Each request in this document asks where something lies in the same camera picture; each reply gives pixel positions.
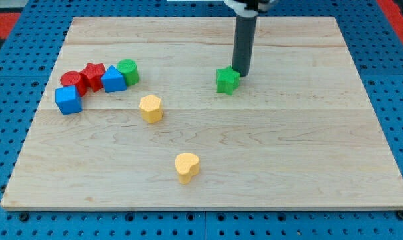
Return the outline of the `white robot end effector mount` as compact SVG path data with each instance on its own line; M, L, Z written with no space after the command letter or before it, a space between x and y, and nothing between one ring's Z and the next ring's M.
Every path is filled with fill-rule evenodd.
M278 0L224 0L240 17L257 17L259 13L266 13L278 3Z

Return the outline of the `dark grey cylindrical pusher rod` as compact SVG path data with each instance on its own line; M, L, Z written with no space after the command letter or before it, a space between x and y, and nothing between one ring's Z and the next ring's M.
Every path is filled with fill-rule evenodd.
M250 71L257 17L236 16L232 69L245 77Z

